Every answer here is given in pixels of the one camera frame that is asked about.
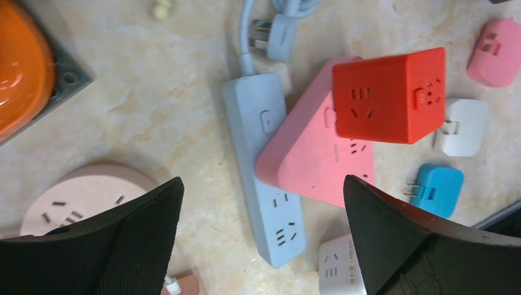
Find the pink triangular power socket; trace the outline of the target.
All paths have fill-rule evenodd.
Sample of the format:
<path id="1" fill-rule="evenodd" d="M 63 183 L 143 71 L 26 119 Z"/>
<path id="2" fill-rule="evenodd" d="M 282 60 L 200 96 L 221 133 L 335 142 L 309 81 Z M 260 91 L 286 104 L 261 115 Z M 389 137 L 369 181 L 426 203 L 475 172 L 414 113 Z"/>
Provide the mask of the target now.
<path id="1" fill-rule="evenodd" d="M 284 190 L 344 207 L 346 175 L 375 183 L 373 143 L 341 138 L 335 126 L 332 68 L 355 60 L 327 61 L 265 148 L 262 172 Z"/>

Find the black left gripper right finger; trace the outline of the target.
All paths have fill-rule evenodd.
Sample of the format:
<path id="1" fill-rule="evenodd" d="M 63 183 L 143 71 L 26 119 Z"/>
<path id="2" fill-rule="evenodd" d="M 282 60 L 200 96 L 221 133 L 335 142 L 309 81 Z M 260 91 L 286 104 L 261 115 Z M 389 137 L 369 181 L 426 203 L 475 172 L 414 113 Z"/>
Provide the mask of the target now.
<path id="1" fill-rule="evenodd" d="M 343 184 L 368 294 L 519 294 L 520 239 L 464 226 L 361 178 Z"/>

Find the white charger plug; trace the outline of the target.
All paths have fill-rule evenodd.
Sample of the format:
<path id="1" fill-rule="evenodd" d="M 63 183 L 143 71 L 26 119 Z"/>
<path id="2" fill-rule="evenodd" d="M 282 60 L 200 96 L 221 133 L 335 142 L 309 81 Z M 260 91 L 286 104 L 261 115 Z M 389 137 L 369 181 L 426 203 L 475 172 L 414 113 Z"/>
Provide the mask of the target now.
<path id="1" fill-rule="evenodd" d="M 490 117 L 487 102 L 449 98 L 445 119 L 436 131 L 433 149 L 449 157 L 471 157 L 479 151 Z"/>

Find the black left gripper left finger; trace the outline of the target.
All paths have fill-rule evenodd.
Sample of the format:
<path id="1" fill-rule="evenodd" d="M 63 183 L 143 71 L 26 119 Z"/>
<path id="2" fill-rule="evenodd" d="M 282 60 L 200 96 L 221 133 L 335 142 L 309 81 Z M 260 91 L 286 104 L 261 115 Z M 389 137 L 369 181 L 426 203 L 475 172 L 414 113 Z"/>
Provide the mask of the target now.
<path id="1" fill-rule="evenodd" d="M 175 177 L 91 218 L 1 240 L 1 293 L 160 294 L 183 196 Z"/>

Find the pink charger plug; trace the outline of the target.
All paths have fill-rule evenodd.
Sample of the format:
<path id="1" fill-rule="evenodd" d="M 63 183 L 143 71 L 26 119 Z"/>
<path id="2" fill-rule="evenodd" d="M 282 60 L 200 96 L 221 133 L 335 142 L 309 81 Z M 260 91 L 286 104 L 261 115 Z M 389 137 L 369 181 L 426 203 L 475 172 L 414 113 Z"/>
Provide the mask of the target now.
<path id="1" fill-rule="evenodd" d="M 520 24 L 511 18 L 487 22 L 476 42 L 467 75 L 481 85 L 505 88 L 520 71 Z"/>

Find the light blue power strip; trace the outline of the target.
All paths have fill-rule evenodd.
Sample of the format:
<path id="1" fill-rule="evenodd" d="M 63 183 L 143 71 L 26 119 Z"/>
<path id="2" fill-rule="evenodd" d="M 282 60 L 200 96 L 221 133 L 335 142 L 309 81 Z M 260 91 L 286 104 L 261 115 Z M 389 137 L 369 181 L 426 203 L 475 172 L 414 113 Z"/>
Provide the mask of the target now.
<path id="1" fill-rule="evenodd" d="M 273 72 L 243 76 L 223 93 L 256 248 L 279 268 L 307 246 L 300 196 L 262 172 L 265 148 L 287 116 L 281 79 Z"/>

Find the red cube plug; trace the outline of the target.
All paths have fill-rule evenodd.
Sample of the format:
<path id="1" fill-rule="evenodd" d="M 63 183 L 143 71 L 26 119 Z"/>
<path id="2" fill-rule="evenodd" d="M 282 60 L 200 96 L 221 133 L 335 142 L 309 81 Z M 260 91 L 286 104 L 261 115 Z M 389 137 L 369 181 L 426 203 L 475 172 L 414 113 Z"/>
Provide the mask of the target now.
<path id="1" fill-rule="evenodd" d="M 337 134 L 414 144 L 444 123 L 445 80 L 443 47 L 337 64 L 332 68 Z"/>

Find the white cartoon plug adapter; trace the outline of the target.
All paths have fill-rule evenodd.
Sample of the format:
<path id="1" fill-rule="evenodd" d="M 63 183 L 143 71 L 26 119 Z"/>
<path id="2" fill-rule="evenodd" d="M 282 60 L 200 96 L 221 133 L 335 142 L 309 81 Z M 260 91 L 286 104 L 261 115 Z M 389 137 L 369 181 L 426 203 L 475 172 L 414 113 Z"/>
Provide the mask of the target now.
<path id="1" fill-rule="evenodd" d="M 352 235 L 319 247 L 319 292 L 323 295 L 366 294 Z"/>

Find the round pink power socket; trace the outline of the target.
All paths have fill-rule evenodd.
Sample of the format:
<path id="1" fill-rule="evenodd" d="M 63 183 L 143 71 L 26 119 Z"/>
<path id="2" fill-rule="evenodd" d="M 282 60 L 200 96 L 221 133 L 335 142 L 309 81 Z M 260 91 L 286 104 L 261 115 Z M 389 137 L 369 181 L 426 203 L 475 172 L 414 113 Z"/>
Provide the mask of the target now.
<path id="1" fill-rule="evenodd" d="M 23 218 L 20 235 L 44 235 L 127 203 L 157 186 L 148 175 L 122 164 L 77 168 L 34 201 Z"/>

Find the small salmon charger plug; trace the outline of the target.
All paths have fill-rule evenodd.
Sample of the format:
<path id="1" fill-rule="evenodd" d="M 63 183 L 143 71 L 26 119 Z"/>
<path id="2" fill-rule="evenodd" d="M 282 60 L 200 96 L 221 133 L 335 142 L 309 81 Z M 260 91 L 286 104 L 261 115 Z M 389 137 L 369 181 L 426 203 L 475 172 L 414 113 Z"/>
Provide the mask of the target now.
<path id="1" fill-rule="evenodd" d="M 196 275 L 182 278 L 165 277 L 161 295 L 202 295 L 203 287 Z"/>

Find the blue charger plug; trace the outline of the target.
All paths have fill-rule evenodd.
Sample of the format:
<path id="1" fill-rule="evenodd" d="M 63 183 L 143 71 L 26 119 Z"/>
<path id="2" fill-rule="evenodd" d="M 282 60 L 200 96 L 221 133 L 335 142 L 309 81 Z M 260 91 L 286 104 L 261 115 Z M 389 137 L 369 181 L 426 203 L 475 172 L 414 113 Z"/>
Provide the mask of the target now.
<path id="1" fill-rule="evenodd" d="M 410 203 L 431 214 L 448 219 L 453 214 L 464 183 L 461 170 L 425 163 L 414 183 L 408 183 Z"/>

